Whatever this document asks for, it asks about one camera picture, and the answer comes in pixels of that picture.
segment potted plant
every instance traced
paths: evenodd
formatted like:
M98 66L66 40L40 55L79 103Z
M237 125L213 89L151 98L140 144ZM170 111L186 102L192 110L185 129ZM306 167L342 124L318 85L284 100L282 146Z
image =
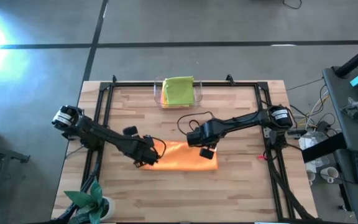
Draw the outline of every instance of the potted plant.
M70 219L69 224L90 222L99 224L107 220L114 213L114 200L102 195L102 188L96 178L94 179L90 194L76 191L65 191L67 197L79 207L76 215Z

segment gray floor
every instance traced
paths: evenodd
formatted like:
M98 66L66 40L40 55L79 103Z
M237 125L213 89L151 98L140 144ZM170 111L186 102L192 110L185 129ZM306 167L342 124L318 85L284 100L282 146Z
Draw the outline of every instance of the gray floor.
M0 44L91 43L101 2L0 0ZM273 0L110 0L99 42L234 40L358 40L358 0L303 0L297 11ZM50 217L67 146L50 122L61 105L76 104L89 52L0 50L0 144L31 155L28 164L11 163L0 190L0 223ZM230 73L238 80L282 79L291 88L356 53L358 45L98 49L90 80L222 80ZM310 110L322 86L288 91L291 104ZM330 103L324 112L333 113ZM337 185L318 178L311 188L319 217L355 222L337 210Z

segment butcher block table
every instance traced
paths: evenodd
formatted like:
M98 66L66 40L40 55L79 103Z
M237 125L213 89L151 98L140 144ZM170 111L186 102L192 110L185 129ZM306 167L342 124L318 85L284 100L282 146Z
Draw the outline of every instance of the butcher block table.
M267 81L274 105L289 107L284 82ZM85 115L93 118L100 82L84 82L78 103ZM255 90L244 86L203 87L203 100L197 109L161 110L151 86L114 87L109 112L109 127L119 133L137 126L139 134L166 141L186 141L177 120L190 114L211 111L219 119L229 119L257 111ZM101 108L104 116L106 96ZM181 128L190 131L188 122L210 119L206 115L181 120ZM67 153L78 149L71 141ZM115 200L116 210L110 222L269 222L277 221L267 162L258 159L264 152L260 126L229 133L218 144L218 170L202 172L140 170L133 160L106 143L99 183L103 195ZM317 217L301 152L292 147L283 150L291 191L313 216ZM86 149L65 160L52 218L61 215L70 200L65 190L79 190ZM284 217L288 217L280 190Z

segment plant leaf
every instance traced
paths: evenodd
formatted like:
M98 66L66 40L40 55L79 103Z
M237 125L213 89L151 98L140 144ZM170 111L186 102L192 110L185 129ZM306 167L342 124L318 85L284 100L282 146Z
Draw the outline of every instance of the plant leaf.
M76 215L70 221L68 221L68 224L80 224L89 220L90 217L88 214Z
M100 224L100 215L103 212L103 208L99 208L97 212L91 212L89 214L89 220L91 224Z
M98 203L100 206L102 203L103 195L102 195L102 187L99 185L98 180L94 178L94 181L91 186L91 196L93 200Z
M94 210L95 208L97 208L96 203L85 205L84 207L78 209L76 214L77 215L88 214L88 213L92 212L92 210Z
M65 191L65 194L74 204L78 205L80 208L96 202L90 195L84 192Z

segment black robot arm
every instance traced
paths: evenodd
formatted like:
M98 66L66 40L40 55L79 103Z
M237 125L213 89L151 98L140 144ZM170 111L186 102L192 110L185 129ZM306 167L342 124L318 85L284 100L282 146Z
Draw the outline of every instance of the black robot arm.
M117 147L125 156L134 160L140 167L153 165L160 156L154 149L150 136L141 138L135 126L124 129L124 135L104 127L83 114L83 110L74 106L62 106L55 115L52 124L63 131L63 136L78 136L84 147L96 149L101 141L107 141Z
M285 131L292 127L292 120L289 110L283 106L271 106L255 113L245 114L236 118L221 120L212 118L186 134L189 146L202 147L200 155L212 159L216 144L227 133L244 128L261 125L272 129L270 135L273 143L286 143Z
M215 148L219 140L224 138L227 133L261 125L264 128L270 129L267 147L273 150L281 150L287 143L285 132L290 129L293 124L290 113L288 108L280 105L269 106L267 109L227 120L212 118L195 128L194 131L187 133L187 142L189 146L202 147L200 156L212 159L214 152L210 149ZM289 187L285 185L275 168L271 156L267 156L267 162L269 163L269 168L271 168L270 175L282 188L300 217L306 220L314 219L314 217L302 207Z

